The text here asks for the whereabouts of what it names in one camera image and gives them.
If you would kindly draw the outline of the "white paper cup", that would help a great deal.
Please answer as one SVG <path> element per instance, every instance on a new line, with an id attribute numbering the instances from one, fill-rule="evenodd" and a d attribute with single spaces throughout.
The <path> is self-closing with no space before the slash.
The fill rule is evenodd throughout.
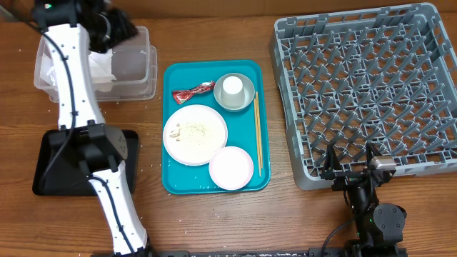
<path id="1" fill-rule="evenodd" d="M 221 100 L 224 105 L 235 108 L 244 102 L 243 82 L 237 76 L 228 76 L 223 80 Z"/>

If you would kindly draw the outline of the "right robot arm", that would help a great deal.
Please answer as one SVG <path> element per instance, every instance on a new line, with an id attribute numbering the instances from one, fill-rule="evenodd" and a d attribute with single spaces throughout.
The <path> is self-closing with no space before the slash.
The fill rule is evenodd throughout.
<path id="1" fill-rule="evenodd" d="M 341 191 L 351 207 L 353 217 L 333 230 L 317 250 L 317 256 L 383 256 L 407 257 L 407 250 L 398 247 L 403 240 L 407 213 L 404 208 L 381 203 L 376 188 L 388 183 L 396 172 L 396 162 L 383 155 L 371 143 L 365 145 L 366 163 L 362 171 L 344 171 L 334 146 L 326 149 L 321 178 L 333 181 L 331 189 Z M 347 240 L 343 247 L 327 249 L 329 241 L 341 229 L 354 224 L 358 238 Z"/>

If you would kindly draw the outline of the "gray dishwasher rack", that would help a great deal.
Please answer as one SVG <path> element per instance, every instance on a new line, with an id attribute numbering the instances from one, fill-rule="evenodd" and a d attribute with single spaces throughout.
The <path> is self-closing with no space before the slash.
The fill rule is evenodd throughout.
<path id="1" fill-rule="evenodd" d="M 271 62 L 300 189 L 330 186 L 328 145 L 344 171 L 368 142 L 399 176 L 456 170 L 456 52 L 433 4 L 278 19 Z"/>

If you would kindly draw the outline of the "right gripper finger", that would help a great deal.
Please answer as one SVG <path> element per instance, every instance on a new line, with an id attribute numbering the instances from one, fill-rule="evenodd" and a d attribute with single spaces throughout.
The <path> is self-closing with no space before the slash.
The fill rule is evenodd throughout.
<path id="1" fill-rule="evenodd" d="M 366 143 L 366 165 L 371 167 L 371 160 L 373 157 L 381 156 L 381 152 L 376 148 L 376 145 L 372 142 Z"/>
<path id="2" fill-rule="evenodd" d="M 332 143 L 327 145 L 326 160 L 324 162 L 323 170 L 324 171 L 330 171 L 330 170 L 341 171 L 342 170 L 342 166 L 340 164 L 340 161 L 338 160 L 338 156 L 336 155 L 336 152 L 334 150 L 334 145 Z"/>

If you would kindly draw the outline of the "gray bowl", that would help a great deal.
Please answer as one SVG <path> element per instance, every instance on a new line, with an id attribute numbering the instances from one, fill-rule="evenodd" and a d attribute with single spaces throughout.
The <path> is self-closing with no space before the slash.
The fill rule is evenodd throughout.
<path id="1" fill-rule="evenodd" d="M 223 80 L 228 76 L 237 76 L 243 82 L 244 102 L 243 102 L 242 105 L 237 106 L 235 108 L 231 108 L 230 106 L 224 105 L 222 100 L 221 100 L 222 83 L 223 83 Z M 231 74 L 223 75 L 216 82 L 216 85 L 214 86 L 214 97 L 215 97 L 216 102 L 222 108 L 226 109 L 227 111 L 242 111 L 242 110 L 244 110 L 253 101 L 254 95 L 255 95 L 255 87 L 254 87 L 253 82 L 247 76 L 245 76 L 243 74 L 231 73 Z"/>

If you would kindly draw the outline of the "wooden chopstick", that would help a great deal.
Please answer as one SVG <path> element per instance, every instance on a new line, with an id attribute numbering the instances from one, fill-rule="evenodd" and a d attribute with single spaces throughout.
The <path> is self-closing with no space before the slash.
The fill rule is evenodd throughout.
<path id="1" fill-rule="evenodd" d="M 256 129 L 256 147 L 257 147 L 257 155 L 258 155 L 258 174 L 259 177 L 262 176 L 262 153 L 261 153 L 261 132 L 260 132 L 260 125 L 259 125 L 259 117 L 258 117 L 258 96 L 254 97 L 253 100 L 253 108 L 254 108 L 254 121 L 255 121 L 255 129 Z"/>
<path id="2" fill-rule="evenodd" d="M 263 154 L 262 154 L 262 143 L 261 143 L 261 123 L 260 123 L 260 113 L 259 113 L 259 102 L 258 102 L 258 92 L 255 92 L 254 95 L 254 115 L 256 122 L 256 141 L 257 141 L 257 154 L 258 154 L 258 172 L 261 177 L 262 168 L 263 168 Z"/>

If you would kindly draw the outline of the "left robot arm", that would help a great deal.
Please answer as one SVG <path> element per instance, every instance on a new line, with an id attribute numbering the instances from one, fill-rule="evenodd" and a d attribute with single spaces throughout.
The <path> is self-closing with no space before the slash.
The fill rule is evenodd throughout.
<path id="1" fill-rule="evenodd" d="M 89 54 L 137 35 L 125 11 L 108 1 L 36 1 L 34 30 L 48 44 L 59 94 L 58 130 L 49 136 L 56 149 L 39 180 L 60 158 L 83 174 L 104 211 L 114 256 L 152 256 L 149 236 L 134 207 L 126 177 L 128 146 L 123 131 L 106 124 L 92 89 Z"/>

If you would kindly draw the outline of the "red sauce packet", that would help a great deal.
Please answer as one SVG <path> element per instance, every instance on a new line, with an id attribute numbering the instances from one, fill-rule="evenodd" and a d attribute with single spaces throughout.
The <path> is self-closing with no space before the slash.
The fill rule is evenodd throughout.
<path id="1" fill-rule="evenodd" d="M 193 87 L 192 89 L 173 91 L 172 97 L 178 105 L 181 105 L 190 100 L 195 95 L 204 94 L 208 91 L 213 90 L 215 85 L 215 81 L 203 82 L 198 86 Z"/>

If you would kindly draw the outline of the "white napkin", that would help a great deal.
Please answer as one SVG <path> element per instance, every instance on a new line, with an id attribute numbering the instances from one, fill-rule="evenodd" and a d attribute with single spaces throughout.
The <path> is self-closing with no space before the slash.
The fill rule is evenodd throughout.
<path id="1" fill-rule="evenodd" d="M 108 92 L 112 90 L 112 82 L 116 77 L 112 74 L 112 57 L 113 51 L 109 49 L 105 54 L 91 52 L 88 55 L 89 66 L 91 69 L 91 80 L 94 89 L 101 92 Z M 45 81 L 50 86 L 57 89 L 55 83 L 54 63 L 47 55 L 43 55 L 41 63 L 39 64 L 40 79 Z"/>

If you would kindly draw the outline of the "small pink bowl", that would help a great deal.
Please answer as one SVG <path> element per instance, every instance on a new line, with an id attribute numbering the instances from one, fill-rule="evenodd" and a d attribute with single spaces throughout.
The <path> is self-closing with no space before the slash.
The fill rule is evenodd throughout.
<path id="1" fill-rule="evenodd" d="M 248 184 L 253 176 L 253 160 L 242 148 L 226 146 L 219 149 L 209 162 L 211 180 L 227 191 L 235 191 Z"/>

